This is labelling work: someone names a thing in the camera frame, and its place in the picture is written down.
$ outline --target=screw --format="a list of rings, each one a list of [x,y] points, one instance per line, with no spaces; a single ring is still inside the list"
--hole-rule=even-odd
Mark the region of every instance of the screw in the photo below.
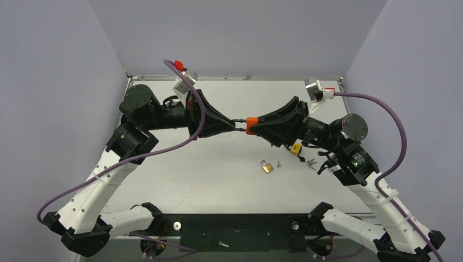
[[[174,230],[179,231],[182,228],[182,224],[180,222],[174,223]]]

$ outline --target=yellow tag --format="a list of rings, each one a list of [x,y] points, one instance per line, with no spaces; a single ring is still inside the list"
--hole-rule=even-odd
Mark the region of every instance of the yellow tag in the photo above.
[[[301,144],[294,144],[291,147],[291,154],[298,156],[301,152],[302,145]]]

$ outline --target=red connector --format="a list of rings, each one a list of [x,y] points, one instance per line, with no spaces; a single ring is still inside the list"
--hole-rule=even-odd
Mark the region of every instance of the red connector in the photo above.
[[[183,70],[185,69],[185,68],[183,67],[183,63],[180,62],[180,61],[178,61],[178,60],[175,60],[174,66],[175,66],[175,68],[177,68],[180,72],[183,72]]]

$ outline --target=purple-gray wall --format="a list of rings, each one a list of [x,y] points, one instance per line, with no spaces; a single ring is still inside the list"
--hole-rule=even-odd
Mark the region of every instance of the purple-gray wall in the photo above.
[[[446,261],[461,261],[463,234],[461,14],[461,0],[388,0],[345,77],[347,92],[378,97],[402,119],[407,156],[388,182],[423,224],[444,233]],[[371,102],[348,105],[366,118],[365,147],[387,169],[400,149],[394,122]]]
[[[89,0],[131,75],[344,75],[386,0]]]
[[[96,165],[127,78],[87,0],[3,1],[0,36],[1,261],[66,261],[35,213]]]

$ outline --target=gold padlock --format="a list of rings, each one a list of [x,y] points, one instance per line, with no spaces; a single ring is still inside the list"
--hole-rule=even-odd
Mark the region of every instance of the gold padlock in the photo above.
[[[262,166],[262,168],[264,169],[266,173],[270,173],[270,171],[274,169],[274,167],[271,164],[267,163],[267,161],[265,160],[262,160],[260,162],[260,165]]]

